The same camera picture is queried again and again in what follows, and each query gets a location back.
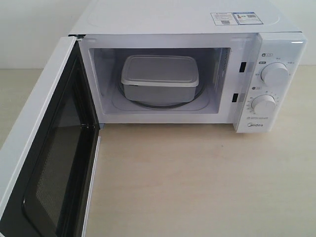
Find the blue white label sticker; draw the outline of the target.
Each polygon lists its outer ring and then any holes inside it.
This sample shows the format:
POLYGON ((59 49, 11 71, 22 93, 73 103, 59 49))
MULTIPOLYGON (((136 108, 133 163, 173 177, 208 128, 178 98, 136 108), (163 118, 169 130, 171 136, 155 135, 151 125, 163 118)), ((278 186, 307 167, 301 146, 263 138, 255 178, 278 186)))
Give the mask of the blue white label sticker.
POLYGON ((215 12, 211 17, 217 26, 263 24, 255 12, 215 12))

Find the white lidded plastic container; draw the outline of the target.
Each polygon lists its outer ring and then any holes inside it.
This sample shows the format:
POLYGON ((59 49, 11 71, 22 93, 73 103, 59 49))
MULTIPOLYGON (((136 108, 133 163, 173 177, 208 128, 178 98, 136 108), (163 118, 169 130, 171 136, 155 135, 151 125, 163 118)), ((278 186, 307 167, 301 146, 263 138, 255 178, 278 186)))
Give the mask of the white lidded plastic container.
POLYGON ((173 55, 132 55, 122 68, 124 95, 131 101, 163 105, 194 99, 199 85, 194 58, 173 55))

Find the lower white timer knob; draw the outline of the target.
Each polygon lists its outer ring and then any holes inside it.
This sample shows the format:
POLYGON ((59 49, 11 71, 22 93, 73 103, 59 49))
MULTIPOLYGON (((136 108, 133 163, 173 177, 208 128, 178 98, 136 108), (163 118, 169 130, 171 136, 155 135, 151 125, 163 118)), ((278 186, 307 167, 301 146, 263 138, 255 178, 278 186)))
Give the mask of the lower white timer knob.
POLYGON ((267 116, 274 112, 276 102, 273 96, 264 94, 252 100, 251 108, 255 114, 267 116))

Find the upper white power knob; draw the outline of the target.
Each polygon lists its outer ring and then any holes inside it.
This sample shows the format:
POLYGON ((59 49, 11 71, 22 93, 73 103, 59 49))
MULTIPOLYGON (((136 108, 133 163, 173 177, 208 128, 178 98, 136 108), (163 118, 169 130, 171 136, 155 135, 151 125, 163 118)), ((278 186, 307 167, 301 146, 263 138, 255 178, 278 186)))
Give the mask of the upper white power knob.
POLYGON ((280 62, 267 65, 261 72, 261 80, 267 86, 278 86, 289 79, 287 67, 280 62))

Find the glass turntable plate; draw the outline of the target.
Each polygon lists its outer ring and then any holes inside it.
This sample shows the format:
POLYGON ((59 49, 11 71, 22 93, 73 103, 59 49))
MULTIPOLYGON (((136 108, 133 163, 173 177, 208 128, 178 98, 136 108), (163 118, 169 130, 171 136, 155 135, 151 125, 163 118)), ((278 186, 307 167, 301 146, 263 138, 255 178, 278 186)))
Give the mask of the glass turntable plate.
POLYGON ((205 86, 196 89, 195 87, 125 85, 119 82, 117 88, 122 96, 135 105, 152 110, 169 110, 195 101, 202 95, 205 86))

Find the white Midea microwave body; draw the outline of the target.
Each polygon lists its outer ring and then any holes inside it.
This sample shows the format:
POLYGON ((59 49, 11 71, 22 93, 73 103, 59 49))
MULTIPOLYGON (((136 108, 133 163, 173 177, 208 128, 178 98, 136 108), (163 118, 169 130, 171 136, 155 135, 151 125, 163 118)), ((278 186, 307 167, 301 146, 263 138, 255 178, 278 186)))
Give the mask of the white Midea microwave body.
POLYGON ((69 36, 79 39, 98 121, 110 123, 232 124, 238 133, 272 129, 305 49, 302 31, 268 0, 93 0, 69 36), (262 25, 215 25, 211 13, 255 12, 262 25), (117 88, 132 55, 195 59, 195 101, 152 110, 131 103, 117 88), (269 64, 283 63, 289 79, 278 86, 261 80, 269 64), (257 115, 251 102, 271 95, 274 112, 257 115))

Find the white microwave door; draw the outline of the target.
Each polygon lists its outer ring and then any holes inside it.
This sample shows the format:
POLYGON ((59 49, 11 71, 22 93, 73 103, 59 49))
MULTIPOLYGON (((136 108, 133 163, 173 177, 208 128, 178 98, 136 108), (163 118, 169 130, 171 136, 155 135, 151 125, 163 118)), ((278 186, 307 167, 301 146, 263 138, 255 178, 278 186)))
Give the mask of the white microwave door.
POLYGON ((99 130, 79 39, 63 37, 0 151, 1 236, 85 235, 99 130))

